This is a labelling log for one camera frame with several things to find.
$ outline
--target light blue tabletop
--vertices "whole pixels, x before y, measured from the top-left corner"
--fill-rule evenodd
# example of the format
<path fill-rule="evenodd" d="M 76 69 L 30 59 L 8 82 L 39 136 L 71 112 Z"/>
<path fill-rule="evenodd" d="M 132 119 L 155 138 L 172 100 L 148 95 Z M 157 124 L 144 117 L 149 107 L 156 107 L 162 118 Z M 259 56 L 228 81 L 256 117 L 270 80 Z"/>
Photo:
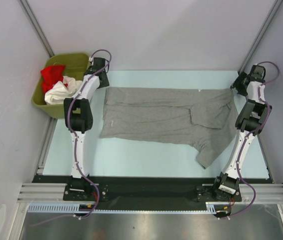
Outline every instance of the light blue tabletop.
<path fill-rule="evenodd" d="M 168 89 L 225 89 L 237 78 L 236 71 L 109 71 L 112 87 Z M 198 151 L 181 144 L 99 138 L 103 127 L 105 88 L 91 100 L 93 128 L 89 131 L 86 164 L 91 176 L 195 177 L 214 178 L 220 174 L 232 153 L 235 139 L 207 169 L 196 162 Z M 235 95 L 237 110 L 246 102 Z M 44 175 L 70 175 L 72 170 L 71 135 L 65 120 L 59 119 L 47 155 Z M 242 168 L 245 178 L 268 179 L 268 171 L 257 138 L 251 144 Z"/>

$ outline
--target reflective metal surface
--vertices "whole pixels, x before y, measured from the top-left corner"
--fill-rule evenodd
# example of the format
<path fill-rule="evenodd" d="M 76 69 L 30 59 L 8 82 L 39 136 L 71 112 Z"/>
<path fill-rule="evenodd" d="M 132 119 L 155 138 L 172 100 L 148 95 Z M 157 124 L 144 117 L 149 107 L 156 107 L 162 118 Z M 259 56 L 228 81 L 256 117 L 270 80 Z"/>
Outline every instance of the reflective metal surface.
<path fill-rule="evenodd" d="M 233 212 L 241 208 L 234 206 Z M 27 213 L 20 240 L 283 240 L 277 205 L 253 205 L 230 220 L 213 215 L 96 213 L 88 219 L 63 217 L 30 226 L 58 215 Z"/>

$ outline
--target red cloth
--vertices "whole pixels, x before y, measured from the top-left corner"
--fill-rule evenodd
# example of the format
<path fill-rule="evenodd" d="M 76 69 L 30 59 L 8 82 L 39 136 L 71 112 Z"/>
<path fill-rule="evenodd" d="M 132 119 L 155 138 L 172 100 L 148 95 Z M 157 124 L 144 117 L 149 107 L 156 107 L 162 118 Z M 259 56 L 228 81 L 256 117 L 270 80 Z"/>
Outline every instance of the red cloth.
<path fill-rule="evenodd" d="M 41 87 L 44 94 L 51 90 L 58 81 L 63 82 L 63 71 L 65 68 L 65 65 L 52 65 L 40 71 L 43 78 Z"/>

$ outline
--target gray garment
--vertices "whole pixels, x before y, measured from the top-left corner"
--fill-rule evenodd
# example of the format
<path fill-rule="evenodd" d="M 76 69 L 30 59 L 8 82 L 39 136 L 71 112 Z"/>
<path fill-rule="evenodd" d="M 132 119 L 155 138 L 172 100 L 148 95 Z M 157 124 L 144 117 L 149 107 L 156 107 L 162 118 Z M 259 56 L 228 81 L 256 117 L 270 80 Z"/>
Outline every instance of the gray garment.
<path fill-rule="evenodd" d="M 100 138 L 190 145 L 207 168 L 235 137 L 237 116 L 231 89 L 110 87 Z"/>

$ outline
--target plastic container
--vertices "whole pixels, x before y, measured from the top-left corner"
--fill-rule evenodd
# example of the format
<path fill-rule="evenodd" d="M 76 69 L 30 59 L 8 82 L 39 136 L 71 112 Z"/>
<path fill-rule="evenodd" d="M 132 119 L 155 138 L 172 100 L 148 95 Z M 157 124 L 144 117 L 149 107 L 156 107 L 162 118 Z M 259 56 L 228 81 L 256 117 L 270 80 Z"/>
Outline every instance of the plastic container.
<path fill-rule="evenodd" d="M 63 76 L 68 76 L 78 80 L 83 80 L 84 73 L 89 66 L 89 57 L 85 53 L 71 53 L 71 54 L 60 54 L 51 57 L 45 64 L 45 67 L 51 65 L 66 65 L 63 71 Z M 44 81 L 41 76 L 36 89 L 32 95 L 32 103 L 37 107 L 46 112 L 49 116 L 54 119 L 63 119 L 64 106 L 63 104 L 47 105 L 44 99 L 44 92 L 42 89 L 42 82 Z"/>

